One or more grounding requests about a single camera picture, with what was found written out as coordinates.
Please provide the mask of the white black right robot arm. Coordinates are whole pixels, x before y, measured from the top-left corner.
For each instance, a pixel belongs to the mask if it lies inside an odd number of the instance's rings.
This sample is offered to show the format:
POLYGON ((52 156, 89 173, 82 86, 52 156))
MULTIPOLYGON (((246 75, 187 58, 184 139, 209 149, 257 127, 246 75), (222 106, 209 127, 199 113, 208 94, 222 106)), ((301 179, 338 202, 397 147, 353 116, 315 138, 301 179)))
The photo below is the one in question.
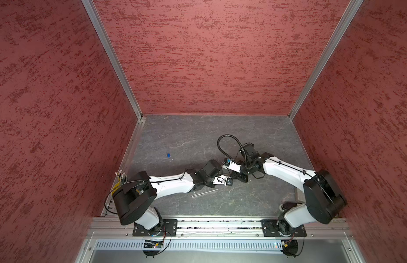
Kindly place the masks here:
POLYGON ((260 172, 281 179, 302 191, 305 202, 285 205, 275 229, 280 235, 292 236, 300 227, 312 222, 329 224, 348 204, 338 184, 326 170, 312 171, 286 163, 270 153, 259 154, 252 143, 239 150, 244 161, 230 161, 229 169, 239 175, 260 172))

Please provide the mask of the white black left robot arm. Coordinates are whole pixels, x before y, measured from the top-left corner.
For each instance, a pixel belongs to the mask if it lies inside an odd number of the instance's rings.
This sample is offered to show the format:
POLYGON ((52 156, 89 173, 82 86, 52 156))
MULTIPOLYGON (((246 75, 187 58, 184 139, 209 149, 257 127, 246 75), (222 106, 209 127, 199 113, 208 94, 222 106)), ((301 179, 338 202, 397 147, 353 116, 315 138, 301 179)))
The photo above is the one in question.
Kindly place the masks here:
POLYGON ((160 213, 153 207, 155 200, 226 185, 229 177, 223 174, 220 163, 210 160, 198 171, 186 169, 178 175, 163 177, 149 176, 143 171, 131 181, 125 177, 120 180, 121 185, 111 192, 120 224, 136 224, 155 235, 164 227, 160 213))

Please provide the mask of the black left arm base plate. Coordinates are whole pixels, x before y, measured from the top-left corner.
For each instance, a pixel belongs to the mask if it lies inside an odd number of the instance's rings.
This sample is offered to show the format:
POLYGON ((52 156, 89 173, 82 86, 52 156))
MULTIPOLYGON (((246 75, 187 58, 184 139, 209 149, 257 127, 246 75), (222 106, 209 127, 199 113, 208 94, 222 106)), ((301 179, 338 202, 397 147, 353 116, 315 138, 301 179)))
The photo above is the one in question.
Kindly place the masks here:
POLYGON ((164 234, 174 237, 177 231, 178 220, 163 219, 150 230, 145 229, 142 225, 134 223, 132 231, 133 237, 160 237, 164 234))

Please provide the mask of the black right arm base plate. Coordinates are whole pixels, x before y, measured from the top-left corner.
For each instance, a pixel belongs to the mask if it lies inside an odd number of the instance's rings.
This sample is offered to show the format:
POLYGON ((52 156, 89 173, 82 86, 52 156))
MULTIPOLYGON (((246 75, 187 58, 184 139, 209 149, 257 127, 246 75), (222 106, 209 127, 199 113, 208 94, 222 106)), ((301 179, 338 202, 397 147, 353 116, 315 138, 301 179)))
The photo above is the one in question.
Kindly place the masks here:
POLYGON ((306 237, 306 230, 303 225, 299 227, 292 227, 285 220, 261 220, 262 231, 264 237, 306 237))

